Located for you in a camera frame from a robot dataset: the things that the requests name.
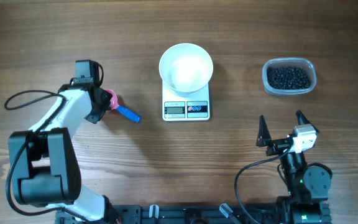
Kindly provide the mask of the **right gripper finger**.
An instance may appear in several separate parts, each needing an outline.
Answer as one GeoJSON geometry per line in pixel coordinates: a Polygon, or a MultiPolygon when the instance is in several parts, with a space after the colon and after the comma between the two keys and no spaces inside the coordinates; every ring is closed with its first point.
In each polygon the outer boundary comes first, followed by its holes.
{"type": "Polygon", "coordinates": [[[297,120],[298,120],[298,124],[299,125],[306,125],[306,124],[310,124],[314,130],[316,131],[316,134],[319,134],[319,130],[316,126],[314,126],[307,118],[306,116],[301,112],[301,110],[298,110],[296,112],[296,117],[297,117],[297,120]]]}
{"type": "Polygon", "coordinates": [[[272,143],[272,138],[270,136],[269,129],[267,127],[267,123],[263,115],[259,117],[259,132],[257,135],[256,146],[264,147],[269,146],[272,143]]]}

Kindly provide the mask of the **pink scoop blue handle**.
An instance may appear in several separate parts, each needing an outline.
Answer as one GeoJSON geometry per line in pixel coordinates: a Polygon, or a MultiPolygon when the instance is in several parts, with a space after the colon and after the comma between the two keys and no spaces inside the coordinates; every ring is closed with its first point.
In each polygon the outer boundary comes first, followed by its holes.
{"type": "Polygon", "coordinates": [[[113,90],[106,89],[106,91],[112,95],[112,98],[110,99],[110,110],[118,111],[124,117],[126,117],[127,119],[129,119],[135,123],[139,123],[141,121],[141,117],[138,114],[134,113],[130,109],[128,109],[124,106],[121,106],[119,104],[118,96],[115,94],[115,92],[113,90]]]}

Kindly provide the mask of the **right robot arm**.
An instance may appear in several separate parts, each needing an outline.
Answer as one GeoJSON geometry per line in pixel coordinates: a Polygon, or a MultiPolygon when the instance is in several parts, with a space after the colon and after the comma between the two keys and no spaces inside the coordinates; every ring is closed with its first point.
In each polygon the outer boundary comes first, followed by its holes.
{"type": "Polygon", "coordinates": [[[281,176],[288,195],[275,202],[275,223],[331,223],[325,203],[333,178],[332,170],[321,163],[307,163],[304,152],[315,147],[319,130],[298,110],[298,125],[291,134],[273,140],[263,116],[259,118],[256,146],[266,147],[266,155],[278,156],[281,176]]]}

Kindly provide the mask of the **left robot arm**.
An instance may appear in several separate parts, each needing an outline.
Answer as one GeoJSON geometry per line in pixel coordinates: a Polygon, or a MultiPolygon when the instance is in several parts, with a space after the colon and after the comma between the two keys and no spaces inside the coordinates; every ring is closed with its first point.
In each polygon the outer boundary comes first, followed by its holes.
{"type": "Polygon", "coordinates": [[[103,79],[98,62],[78,60],[69,83],[56,92],[38,90],[39,98],[16,107],[56,99],[38,123],[9,136],[5,191],[16,213],[31,217],[54,212],[58,222],[69,218],[81,223],[120,222],[107,196],[83,185],[72,143],[84,120],[96,124],[111,109],[112,94],[101,87],[103,79]]]}

